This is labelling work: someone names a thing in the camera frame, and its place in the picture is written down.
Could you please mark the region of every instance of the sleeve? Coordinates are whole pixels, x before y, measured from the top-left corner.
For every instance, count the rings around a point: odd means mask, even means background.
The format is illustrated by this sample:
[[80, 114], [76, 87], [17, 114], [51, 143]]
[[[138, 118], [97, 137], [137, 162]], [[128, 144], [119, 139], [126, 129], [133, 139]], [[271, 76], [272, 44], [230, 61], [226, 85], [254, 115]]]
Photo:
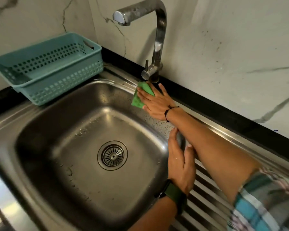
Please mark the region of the sleeve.
[[229, 231], [289, 231], [289, 178], [260, 168], [239, 189]]

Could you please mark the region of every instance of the marble vein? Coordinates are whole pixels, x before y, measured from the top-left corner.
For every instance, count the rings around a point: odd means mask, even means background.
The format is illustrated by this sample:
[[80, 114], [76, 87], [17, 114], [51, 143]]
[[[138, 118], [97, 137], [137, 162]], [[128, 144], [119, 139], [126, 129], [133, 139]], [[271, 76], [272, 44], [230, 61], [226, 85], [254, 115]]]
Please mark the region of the marble vein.
[[63, 9], [63, 15], [62, 15], [62, 26], [64, 28], [64, 31], [66, 31], [66, 28], [65, 28], [65, 11], [70, 7], [70, 5], [72, 4], [73, 0], [70, 0], [70, 2], [67, 4], [67, 6]]
[[247, 72], [247, 73], [262, 73], [262, 72], [277, 71], [277, 70], [282, 70], [282, 69], [289, 69], [289, 66], [278, 67], [278, 68], [255, 69], [255, 70], [249, 71], [249, 72]]
[[105, 20], [106, 23], [108, 23], [109, 21], [112, 22], [114, 24], [114, 26], [118, 29], [118, 31], [120, 32], [120, 34], [124, 37], [124, 57], [126, 56], [126, 44], [125, 44], [125, 40], [127, 39], [126, 36], [122, 33], [122, 31], [119, 29], [119, 27], [115, 24], [115, 22], [112, 19], [106, 18], [104, 17], [104, 15], [101, 12], [100, 9], [100, 5], [98, 0], [96, 0], [96, 5], [97, 5], [97, 9], [99, 10], [99, 13], [101, 15], [101, 17]]
[[286, 104], [289, 104], [289, 97], [287, 99], [285, 99], [283, 102], [281, 102], [280, 104], [276, 105], [274, 107], [274, 109], [272, 109], [271, 111], [267, 112], [265, 115], [263, 115], [261, 118], [259, 119], [255, 119], [253, 120], [256, 123], [266, 123], [268, 120], [270, 120], [275, 113], [279, 112], [280, 110], [282, 110]]
[[0, 6], [0, 14], [6, 10], [15, 7], [18, 4], [18, 0], [6, 0], [3, 6]]

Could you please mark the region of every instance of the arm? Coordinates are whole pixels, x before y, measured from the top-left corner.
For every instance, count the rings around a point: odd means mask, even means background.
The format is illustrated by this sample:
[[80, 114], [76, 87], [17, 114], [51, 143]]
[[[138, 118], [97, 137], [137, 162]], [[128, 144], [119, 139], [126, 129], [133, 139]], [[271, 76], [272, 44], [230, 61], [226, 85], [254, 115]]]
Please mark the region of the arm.
[[[192, 146], [185, 151], [180, 149], [177, 142], [178, 129], [174, 128], [168, 139], [168, 178], [186, 195], [192, 190], [196, 168]], [[177, 205], [169, 197], [159, 199], [154, 206], [144, 214], [129, 231], [166, 231], [177, 214]]]
[[[143, 109], [152, 117], [165, 120], [165, 111], [175, 103], [159, 84], [161, 94], [150, 84], [155, 96], [138, 88], [138, 95], [145, 104]], [[240, 148], [229, 143], [206, 126], [195, 120], [181, 108], [169, 110], [167, 119], [175, 125], [195, 148], [199, 159], [216, 184], [233, 203], [239, 187], [261, 164]]]

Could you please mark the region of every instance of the stainless steel sink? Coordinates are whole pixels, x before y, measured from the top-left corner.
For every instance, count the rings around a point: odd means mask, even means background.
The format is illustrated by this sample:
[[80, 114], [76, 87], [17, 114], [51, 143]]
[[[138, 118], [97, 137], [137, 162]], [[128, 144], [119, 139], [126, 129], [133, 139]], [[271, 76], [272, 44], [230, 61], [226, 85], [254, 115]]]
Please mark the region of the stainless steel sink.
[[0, 130], [29, 193], [78, 229], [126, 230], [167, 178], [172, 126], [131, 106], [135, 83], [103, 72]]
[[[105, 67], [53, 104], [25, 102], [0, 116], [0, 171], [6, 179], [0, 178], [0, 209], [16, 231], [126, 230], [154, 204], [167, 177], [172, 125], [131, 106], [138, 81]], [[289, 176], [289, 162], [177, 105]], [[178, 140], [183, 147], [183, 138]], [[188, 206], [170, 230], [224, 231], [232, 205], [201, 162], [195, 163]]]

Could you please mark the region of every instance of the sponge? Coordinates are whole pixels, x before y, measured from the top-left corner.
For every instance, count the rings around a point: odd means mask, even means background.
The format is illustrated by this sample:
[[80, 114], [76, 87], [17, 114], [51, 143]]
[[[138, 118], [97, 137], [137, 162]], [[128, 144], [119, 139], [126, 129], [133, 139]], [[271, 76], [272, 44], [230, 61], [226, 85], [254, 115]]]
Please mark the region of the sponge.
[[[139, 82], [137, 86], [141, 87], [145, 92], [149, 93], [150, 95], [155, 96], [152, 89], [150, 88], [150, 86], [146, 82]], [[134, 98], [133, 98], [133, 101], [131, 102], [131, 104], [133, 106], [136, 106], [136, 107], [141, 108], [141, 109], [144, 106], [144, 103], [141, 102], [140, 98], [137, 95], [137, 89], [134, 93]]]

